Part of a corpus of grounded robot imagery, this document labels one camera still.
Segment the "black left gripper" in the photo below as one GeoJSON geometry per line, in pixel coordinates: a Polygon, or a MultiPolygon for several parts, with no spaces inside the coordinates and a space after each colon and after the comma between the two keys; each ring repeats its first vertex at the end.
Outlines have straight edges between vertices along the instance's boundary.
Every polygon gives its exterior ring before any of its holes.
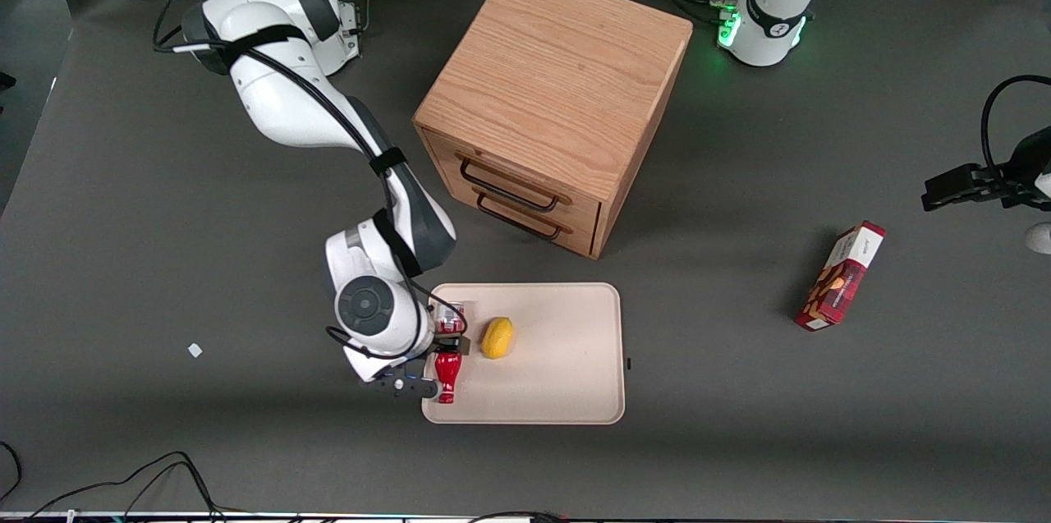
{"type": "Polygon", "coordinates": [[[1013,206],[1049,211],[1050,127],[1021,139],[1005,163],[989,163],[994,179],[978,164],[962,164],[925,182],[924,212],[950,204],[1001,201],[1004,209],[1013,206]]]}

